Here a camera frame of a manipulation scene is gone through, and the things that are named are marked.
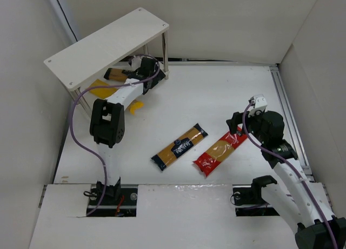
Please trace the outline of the yellow spaghetti bag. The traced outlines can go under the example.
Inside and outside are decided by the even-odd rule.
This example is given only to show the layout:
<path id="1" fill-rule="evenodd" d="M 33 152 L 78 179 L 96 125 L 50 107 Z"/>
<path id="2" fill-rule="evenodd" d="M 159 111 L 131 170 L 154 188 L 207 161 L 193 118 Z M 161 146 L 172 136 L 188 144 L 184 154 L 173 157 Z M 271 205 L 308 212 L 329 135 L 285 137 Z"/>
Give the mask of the yellow spaghetti bag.
<path id="1" fill-rule="evenodd" d="M 97 79 L 90 85 L 90 87 L 96 87 L 96 86 L 109 86 L 109 84 Z M 90 90 L 89 92 L 100 99 L 106 99 L 110 97 L 111 95 L 113 95 L 117 90 L 118 88 L 97 88 L 97 89 Z M 130 103 L 129 106 L 127 106 L 127 110 L 130 111 L 132 115 L 134 115 L 136 110 L 141 109 L 143 106 L 144 106 L 144 103 L 142 101 L 135 99 L 134 101 Z"/>

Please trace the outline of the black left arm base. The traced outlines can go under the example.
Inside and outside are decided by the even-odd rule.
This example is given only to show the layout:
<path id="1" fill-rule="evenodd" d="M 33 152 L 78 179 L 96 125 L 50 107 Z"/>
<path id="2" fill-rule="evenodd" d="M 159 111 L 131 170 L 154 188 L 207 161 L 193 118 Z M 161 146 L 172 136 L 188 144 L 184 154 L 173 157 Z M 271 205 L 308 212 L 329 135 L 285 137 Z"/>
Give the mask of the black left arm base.
<path id="1" fill-rule="evenodd" d="M 135 217 L 137 213 L 138 186 L 124 185 L 120 189 L 117 198 L 105 195 L 100 206 L 90 213 L 97 205 L 96 186 L 93 185 L 90 191 L 84 191 L 83 195 L 88 198 L 86 214 L 88 217 Z"/>

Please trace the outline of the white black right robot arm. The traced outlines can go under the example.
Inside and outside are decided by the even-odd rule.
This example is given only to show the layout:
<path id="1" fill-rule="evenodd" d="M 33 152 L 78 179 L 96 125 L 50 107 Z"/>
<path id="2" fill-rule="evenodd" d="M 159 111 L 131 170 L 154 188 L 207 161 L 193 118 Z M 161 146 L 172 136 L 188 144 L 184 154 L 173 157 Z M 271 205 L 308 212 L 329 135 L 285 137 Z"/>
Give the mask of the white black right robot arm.
<path id="1" fill-rule="evenodd" d="M 236 206 L 270 205 L 290 226 L 298 248 L 343 248 L 345 218 L 338 218 L 320 199 L 305 175 L 297 153 L 283 138 L 283 117 L 273 111 L 235 112 L 226 121 L 232 134 L 245 134 L 284 182 L 283 191 L 270 176 L 253 179 L 249 187 L 234 188 Z"/>

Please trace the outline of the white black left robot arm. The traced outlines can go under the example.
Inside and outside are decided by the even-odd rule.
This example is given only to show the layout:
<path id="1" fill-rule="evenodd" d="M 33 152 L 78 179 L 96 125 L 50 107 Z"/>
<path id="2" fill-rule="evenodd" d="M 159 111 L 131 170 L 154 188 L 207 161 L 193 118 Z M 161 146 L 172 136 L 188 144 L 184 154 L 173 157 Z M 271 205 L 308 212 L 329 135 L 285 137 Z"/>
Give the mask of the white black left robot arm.
<path id="1" fill-rule="evenodd" d="M 114 147 L 125 134 L 125 110 L 139 96 L 154 88 L 164 77 L 159 62 L 148 55 L 136 56 L 131 65 L 139 61 L 139 67 L 130 71 L 125 80 L 126 87 L 119 88 L 106 99 L 94 101 L 90 123 L 90 134 L 97 144 L 98 153 L 104 161 L 107 177 L 98 181 L 98 197 L 116 201 L 121 194 L 121 177 Z"/>

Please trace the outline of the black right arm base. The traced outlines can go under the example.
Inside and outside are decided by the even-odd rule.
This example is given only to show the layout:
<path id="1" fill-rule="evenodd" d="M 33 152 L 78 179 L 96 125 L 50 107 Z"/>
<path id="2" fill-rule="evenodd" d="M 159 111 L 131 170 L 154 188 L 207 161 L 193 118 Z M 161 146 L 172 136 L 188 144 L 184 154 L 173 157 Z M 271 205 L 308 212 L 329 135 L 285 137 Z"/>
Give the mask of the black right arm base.
<path id="1" fill-rule="evenodd" d="M 251 185 L 233 185 L 230 202 L 237 217 L 279 216 L 277 211 L 262 198 L 257 198 Z"/>

